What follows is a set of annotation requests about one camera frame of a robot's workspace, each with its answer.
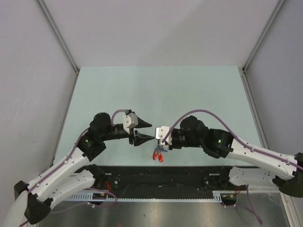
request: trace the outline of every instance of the red object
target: red object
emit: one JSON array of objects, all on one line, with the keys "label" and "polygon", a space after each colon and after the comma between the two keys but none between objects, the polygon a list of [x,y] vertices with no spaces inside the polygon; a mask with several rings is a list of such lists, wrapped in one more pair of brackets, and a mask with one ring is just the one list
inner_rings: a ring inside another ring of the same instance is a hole
[{"label": "red object", "polygon": [[159,153],[158,151],[154,150],[153,154],[152,154],[152,159],[156,160],[158,157],[159,162],[163,162],[163,156],[161,153]]},{"label": "red object", "polygon": [[163,162],[163,156],[161,153],[158,155],[158,159],[159,159],[159,162]]},{"label": "red object", "polygon": [[156,160],[157,156],[158,156],[158,152],[156,150],[154,150],[153,154],[152,154],[152,159]]}]

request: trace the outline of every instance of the white cable tray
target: white cable tray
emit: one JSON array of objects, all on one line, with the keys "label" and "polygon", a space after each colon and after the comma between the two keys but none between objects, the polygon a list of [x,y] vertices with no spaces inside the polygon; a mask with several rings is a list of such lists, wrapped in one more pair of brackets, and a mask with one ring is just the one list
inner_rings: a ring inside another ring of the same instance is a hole
[{"label": "white cable tray", "polygon": [[[102,194],[102,192],[78,192],[68,197],[65,201],[89,201],[103,202],[115,201],[114,198],[93,199],[93,194]],[[213,192],[213,199],[128,199],[118,198],[118,202],[222,202],[220,193]]]}]

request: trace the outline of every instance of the cable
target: cable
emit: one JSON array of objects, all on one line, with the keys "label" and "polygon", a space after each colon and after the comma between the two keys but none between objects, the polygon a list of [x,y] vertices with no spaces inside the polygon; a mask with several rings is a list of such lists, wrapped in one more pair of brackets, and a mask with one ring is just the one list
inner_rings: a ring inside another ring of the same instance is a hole
[{"label": "cable", "polygon": [[25,226],[27,223],[28,223],[28,221],[25,221],[19,227]]},{"label": "cable", "polygon": [[254,215],[256,216],[256,219],[257,219],[258,222],[262,225],[263,222],[262,222],[261,218],[258,216],[258,214],[256,213],[255,207],[254,207],[254,205],[252,204],[252,201],[251,201],[251,197],[250,197],[250,193],[249,193],[248,187],[249,187],[249,185],[246,185],[246,193],[247,193],[248,200],[249,200],[249,202],[250,202],[250,207],[251,207],[251,209],[252,209],[252,212],[253,212]]},{"label": "cable", "polygon": [[[188,113],[184,114],[182,117],[180,117],[176,123],[173,124],[173,126],[170,128],[169,132],[166,134],[166,136],[164,137],[164,139],[162,140],[162,142],[164,143],[165,140],[167,139],[167,137],[171,134],[171,132],[173,131],[173,129],[179,124],[179,122],[185,118],[186,116],[190,115],[190,114],[193,114],[193,113],[196,113],[196,112],[203,112],[203,113],[208,113],[210,114],[211,116],[213,116],[214,118],[216,118],[226,129],[227,131],[229,131],[229,133],[242,145],[244,146],[245,148],[249,149],[249,150],[252,150],[253,147],[250,147],[249,145],[247,145],[246,143],[244,143],[242,140],[240,140],[235,133],[233,133],[233,131],[227,126],[227,124],[220,118],[218,117],[216,114],[208,111],[208,110],[202,110],[202,109],[198,109],[198,110],[192,110],[192,111],[189,111]],[[290,162],[284,158],[281,158],[281,157],[277,157],[275,155],[272,155],[272,154],[269,154],[267,152],[264,152],[262,150],[258,150],[258,149],[253,149],[254,152],[257,152],[257,153],[260,153],[262,155],[265,155],[265,156],[269,156],[269,157],[272,157],[272,158],[275,158],[277,160],[280,160],[282,162],[285,162],[285,163],[289,163],[290,165],[300,169],[303,171],[303,167],[302,166],[299,166],[298,164],[296,163],[293,163],[293,162]]]},{"label": "cable", "polygon": [[103,193],[106,193],[106,194],[109,194],[109,195],[111,195],[111,196],[113,196],[114,197],[114,199],[115,199],[115,201],[113,202],[113,203],[111,203],[111,204],[108,204],[108,205],[96,205],[96,204],[92,204],[92,203],[90,203],[90,202],[81,202],[81,203],[77,203],[77,204],[75,204],[75,205],[73,205],[73,206],[71,206],[71,207],[69,207],[69,208],[66,208],[66,209],[64,209],[64,210],[60,210],[60,211],[52,211],[51,212],[51,214],[61,214],[61,213],[64,213],[64,212],[66,212],[66,211],[68,211],[68,210],[71,210],[71,209],[73,209],[73,208],[75,208],[75,207],[77,207],[77,206],[81,206],[81,205],[91,205],[92,207],[100,207],[100,208],[105,208],[105,207],[111,207],[111,206],[114,206],[117,202],[118,202],[118,198],[113,194],[113,193],[111,193],[111,192],[108,192],[108,191],[104,191],[104,190],[100,190],[100,189],[96,189],[96,188],[88,188],[89,190],[94,190],[94,191],[98,191],[98,192],[103,192]]},{"label": "cable", "polygon": [[66,159],[60,163],[55,169],[53,169],[51,172],[49,172],[47,175],[45,175],[43,178],[41,178],[37,183],[35,183],[33,185],[33,187],[31,187],[29,190],[28,190],[28,194],[30,194],[36,187],[37,187],[37,184],[40,184],[42,183],[43,181],[45,181],[48,177],[50,177],[51,175],[53,175],[53,173],[55,173],[58,169],[60,169],[65,163],[65,161],[68,161],[68,159],[70,159],[70,157],[73,155],[73,153],[75,152],[76,148],[77,148],[77,145],[81,139],[81,137],[89,130],[89,128],[87,128],[86,130],[84,130],[80,136],[78,137],[74,147],[72,148],[70,154],[66,157]]},{"label": "cable", "polygon": [[126,110],[126,109],[116,110],[116,111],[114,112],[112,118],[110,119],[111,125],[112,125],[112,126],[115,126],[115,124],[114,124],[114,119],[115,119],[115,116],[117,115],[117,113],[121,113],[121,112],[126,113],[127,111],[128,111],[128,110]]},{"label": "cable", "polygon": [[258,214],[256,213],[256,210],[255,210],[255,208],[254,208],[254,206],[253,206],[253,204],[252,204],[251,197],[250,197],[250,193],[249,193],[249,185],[246,185],[246,192],[247,192],[247,197],[248,197],[248,200],[249,200],[249,202],[250,202],[250,207],[251,207],[251,208],[249,208],[248,206],[245,206],[245,205],[236,205],[236,204],[230,205],[230,206],[226,206],[226,205],[224,204],[223,201],[222,201],[221,204],[224,206],[224,208],[236,208],[236,207],[244,208],[244,209],[246,209],[246,210],[252,212],[252,213],[255,215],[255,217],[256,217],[258,223],[259,223],[260,225],[263,225],[263,222],[262,222],[261,218],[260,218],[260,217],[258,216]]},{"label": "cable", "polygon": [[112,187],[110,186],[109,182],[105,181],[104,183],[107,185],[107,190],[111,192],[112,191]]},{"label": "cable", "polygon": [[240,188],[239,186],[237,186],[237,187],[236,187],[236,189],[239,191],[239,192],[237,192],[237,194],[236,194],[236,195],[239,195],[239,194],[240,194],[240,192],[241,192],[241,188]]}]

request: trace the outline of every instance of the table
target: table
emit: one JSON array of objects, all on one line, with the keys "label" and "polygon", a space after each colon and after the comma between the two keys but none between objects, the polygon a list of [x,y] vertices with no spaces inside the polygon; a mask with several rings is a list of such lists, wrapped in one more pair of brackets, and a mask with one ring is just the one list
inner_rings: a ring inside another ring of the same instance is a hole
[{"label": "table", "polygon": [[[206,109],[221,117],[241,138],[260,146],[249,103],[236,66],[83,67],[77,80],[54,163],[73,147],[80,133],[99,112],[132,109],[152,128],[171,126],[193,109]],[[224,129],[212,116],[194,114],[209,128]],[[116,116],[122,122],[122,113]],[[107,149],[93,163],[107,166],[248,166],[206,155],[200,148],[163,153],[164,162],[152,159],[156,140],[134,147],[127,139],[106,141]]]}]

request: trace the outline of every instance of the metal frame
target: metal frame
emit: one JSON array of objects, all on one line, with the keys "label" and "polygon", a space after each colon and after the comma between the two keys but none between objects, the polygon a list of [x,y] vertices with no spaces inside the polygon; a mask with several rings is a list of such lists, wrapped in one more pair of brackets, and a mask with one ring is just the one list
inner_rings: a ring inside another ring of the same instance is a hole
[{"label": "metal frame", "polygon": [[257,55],[258,50],[262,46],[265,38],[267,37],[271,27],[273,26],[274,22],[276,21],[279,13],[281,12],[281,10],[282,10],[282,8],[283,8],[283,6],[285,5],[286,2],[287,2],[287,0],[279,0],[279,2],[276,4],[274,11],[271,13],[265,27],[263,28],[263,31],[261,32],[260,37],[257,40],[257,43],[255,44],[254,48],[252,49],[248,59],[246,60],[244,66],[243,66],[243,71],[244,72],[247,71],[247,69],[249,68],[252,60]]},{"label": "metal frame", "polygon": [[74,69],[74,71],[78,74],[79,73],[79,67],[77,66],[74,58],[72,57],[72,54],[68,48],[68,46],[66,45],[66,42],[64,41],[61,32],[58,29],[58,26],[56,25],[56,23],[53,20],[53,17],[48,9],[48,7],[46,6],[44,0],[35,0],[38,7],[41,10],[41,13],[43,14],[46,22],[48,23],[51,31],[53,32],[53,35],[55,36],[55,38],[57,39],[60,47],[62,48],[63,53],[66,55],[68,61],[70,62],[72,68]]}]

